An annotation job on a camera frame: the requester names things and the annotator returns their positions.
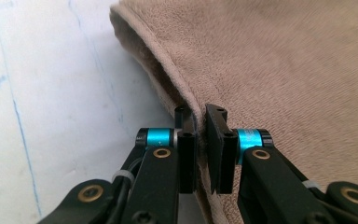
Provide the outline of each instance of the blue pen line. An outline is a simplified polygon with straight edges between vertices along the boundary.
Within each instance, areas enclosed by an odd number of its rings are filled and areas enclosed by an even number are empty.
[[[127,127],[123,123],[124,122],[124,119],[123,119],[124,114],[123,114],[123,111],[122,111],[121,107],[117,103],[115,95],[113,93],[112,94],[109,93],[109,90],[108,90],[109,88],[108,87],[110,87],[112,92],[114,92],[115,88],[113,86],[113,83],[110,83],[110,85],[109,85],[109,81],[106,78],[106,73],[105,73],[105,71],[103,69],[103,65],[102,65],[101,59],[100,59],[100,57],[98,55],[97,48],[95,47],[95,43],[94,43],[94,41],[92,41],[87,36],[86,31],[84,30],[83,25],[82,25],[82,20],[80,19],[80,16],[76,11],[76,8],[73,6],[73,0],[68,0],[68,8],[74,14],[74,16],[76,17],[77,26],[79,27],[81,33],[83,34],[84,38],[86,39],[87,45],[89,47],[89,51],[90,51],[90,53],[92,55],[92,58],[94,59],[94,62],[95,62],[95,66],[97,67],[98,72],[99,72],[100,76],[102,77],[102,79],[103,79],[103,81],[105,83],[107,94],[108,94],[109,98],[112,100],[113,104],[115,105],[115,107],[117,109],[117,112],[119,114],[118,122],[121,124],[121,127],[124,129],[124,131],[126,132],[127,136],[135,138],[135,135],[133,135],[130,132],[129,127]]]
[[[5,48],[4,48],[4,45],[3,45],[3,42],[2,42],[1,31],[0,31],[0,45],[1,45],[1,50],[2,50],[3,57],[4,57],[5,70],[6,70],[6,73],[7,73],[7,81],[8,81],[9,87],[10,87],[11,98],[13,100],[13,107],[14,107],[14,111],[16,113],[17,122],[19,123],[19,126],[20,126],[22,144],[24,145],[25,156],[27,158],[28,168],[29,168],[30,173],[31,173],[32,185],[33,185],[33,189],[34,189],[34,199],[35,199],[35,202],[36,202],[37,212],[39,214],[39,217],[42,217],[42,210],[40,209],[40,204],[39,204],[39,196],[37,194],[36,183],[34,181],[34,169],[33,169],[33,166],[31,164],[31,160],[30,160],[30,156],[29,156],[29,152],[28,152],[28,147],[27,147],[27,142],[26,142],[26,139],[25,139],[25,134],[24,134],[24,130],[23,130],[22,124],[21,124],[21,116],[20,116],[20,113],[19,113],[19,109],[17,108],[17,104],[16,104],[16,100],[15,100],[15,97],[14,97],[14,94],[13,94],[13,90],[11,88],[10,75],[8,73],[8,68],[7,68],[7,54],[5,52]]]

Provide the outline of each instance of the blue marking line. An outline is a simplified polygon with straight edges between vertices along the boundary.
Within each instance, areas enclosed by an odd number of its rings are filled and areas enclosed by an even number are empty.
[[[80,32],[82,33],[84,38],[86,39],[87,47],[89,48],[89,53],[91,54],[92,58],[94,59],[95,67],[97,68],[100,77],[103,79],[107,95],[112,100],[112,103],[115,105],[115,107],[117,109],[118,121],[121,124],[121,127],[124,129],[127,136],[135,139],[135,135],[133,133],[131,133],[130,128],[124,124],[124,114],[123,114],[123,111],[122,111],[120,105],[117,103],[117,99],[115,97],[115,87],[114,87],[113,83],[110,83],[108,80],[108,76],[106,75],[106,73],[103,69],[103,64],[101,63],[101,59],[98,54],[98,50],[95,47],[94,41],[91,38],[89,38],[89,36],[86,33],[86,30],[83,27],[83,21],[81,20],[81,17],[76,10],[76,6],[74,6],[74,0],[68,0],[68,8],[72,12],[72,14],[74,14],[76,21],[77,21],[77,26],[80,29]]]
[[[11,4],[5,5],[5,6],[6,7],[7,6],[12,7],[13,4],[11,2]],[[1,31],[0,31],[0,45],[1,45],[1,50],[2,50],[2,54],[3,54],[4,63],[5,63],[5,69],[6,69],[6,74],[7,74],[6,79],[8,81],[9,87],[10,87],[10,93],[11,93],[11,98],[12,98],[12,101],[13,101],[14,112],[16,113],[17,122],[19,123],[22,144],[24,146],[25,156],[26,156],[27,163],[28,163],[28,169],[29,169],[30,174],[31,174],[32,185],[33,185],[33,190],[34,190],[34,200],[36,202],[36,208],[37,208],[37,212],[39,214],[39,217],[42,217],[42,210],[40,209],[40,204],[39,204],[39,195],[37,194],[36,183],[34,181],[34,169],[33,169],[33,166],[32,166],[31,160],[30,160],[30,156],[29,156],[29,152],[28,152],[27,142],[26,142],[24,130],[23,130],[22,123],[21,123],[21,116],[20,116],[19,109],[18,109],[17,104],[16,104],[14,94],[13,94],[13,89],[11,88],[10,75],[9,75],[8,68],[7,68],[7,53],[5,51],[5,48],[4,48],[4,45],[3,45],[3,42],[2,42]]]
[[[7,80],[7,77],[5,77],[5,76],[0,77],[0,88],[1,88],[1,83],[6,81],[6,80]]]
[[[2,9],[2,8],[10,8],[10,7],[14,7],[13,1],[0,3],[0,9]]]

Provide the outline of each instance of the screw head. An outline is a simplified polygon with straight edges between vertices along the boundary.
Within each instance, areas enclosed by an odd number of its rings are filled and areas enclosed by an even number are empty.
[[[171,152],[167,148],[158,148],[153,152],[153,155],[159,159],[167,158],[171,155]]]
[[[306,224],[330,224],[332,223],[330,218],[325,216],[323,213],[320,212],[312,212],[309,213],[305,217]]]
[[[341,188],[341,194],[350,202],[358,204],[358,189],[343,187]]]
[[[267,151],[261,149],[253,150],[252,155],[260,160],[268,160],[271,157]]]
[[[147,211],[138,211],[132,216],[132,222],[136,224],[157,224],[156,218]]]
[[[84,187],[77,194],[77,198],[82,203],[91,203],[103,195],[103,187],[100,185],[89,185]]]

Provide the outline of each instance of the fabric fold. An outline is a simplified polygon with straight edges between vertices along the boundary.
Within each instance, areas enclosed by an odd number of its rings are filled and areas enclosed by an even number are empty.
[[[170,111],[205,104],[230,128],[264,128],[324,189],[358,184],[358,1],[123,0],[110,19]],[[200,141],[198,199],[209,223],[242,223],[232,195],[210,192]]]

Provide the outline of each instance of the brown towel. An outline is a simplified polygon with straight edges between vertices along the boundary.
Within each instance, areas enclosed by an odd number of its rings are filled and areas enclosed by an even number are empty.
[[[123,0],[111,21],[170,112],[186,102],[203,133],[220,105],[324,189],[358,184],[358,0]],[[236,193],[211,195],[202,142],[200,170],[208,221],[242,223]]]

